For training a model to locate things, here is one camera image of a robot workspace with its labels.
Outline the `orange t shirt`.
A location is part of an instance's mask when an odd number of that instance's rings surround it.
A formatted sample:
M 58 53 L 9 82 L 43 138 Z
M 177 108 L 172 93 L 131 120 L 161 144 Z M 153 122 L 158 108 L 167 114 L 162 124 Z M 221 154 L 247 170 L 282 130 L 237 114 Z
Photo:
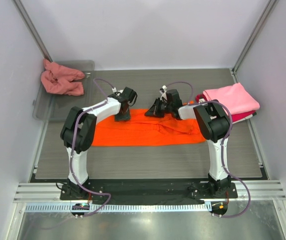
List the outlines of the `orange t shirt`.
M 116 121 L 110 116 L 95 128 L 94 147 L 158 147 L 205 142 L 195 119 L 177 120 L 145 116 L 146 109 L 130 111 L 131 119 Z

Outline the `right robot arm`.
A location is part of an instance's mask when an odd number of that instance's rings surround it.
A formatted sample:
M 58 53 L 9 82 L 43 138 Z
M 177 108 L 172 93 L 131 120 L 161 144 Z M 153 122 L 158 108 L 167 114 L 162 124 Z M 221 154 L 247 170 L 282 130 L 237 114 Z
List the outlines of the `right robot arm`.
M 227 143 L 232 129 L 230 116 L 217 100 L 183 104 L 176 89 L 160 92 L 162 96 L 155 99 L 145 116 L 163 118 L 170 114 L 176 120 L 197 121 L 209 148 L 208 192 L 214 198 L 221 197 L 231 187 L 227 162 Z

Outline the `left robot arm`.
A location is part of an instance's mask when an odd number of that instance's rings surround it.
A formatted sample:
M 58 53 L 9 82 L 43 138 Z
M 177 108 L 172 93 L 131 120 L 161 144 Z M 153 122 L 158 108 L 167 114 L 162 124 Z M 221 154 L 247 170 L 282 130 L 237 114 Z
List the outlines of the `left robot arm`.
M 136 103 L 137 93 L 129 87 L 120 91 L 113 88 L 112 91 L 95 105 L 73 107 L 65 120 L 60 133 L 69 157 L 68 180 L 61 189 L 64 194 L 80 200 L 89 195 L 87 153 L 94 141 L 96 125 L 111 116 L 117 121 L 130 120 L 129 108 Z

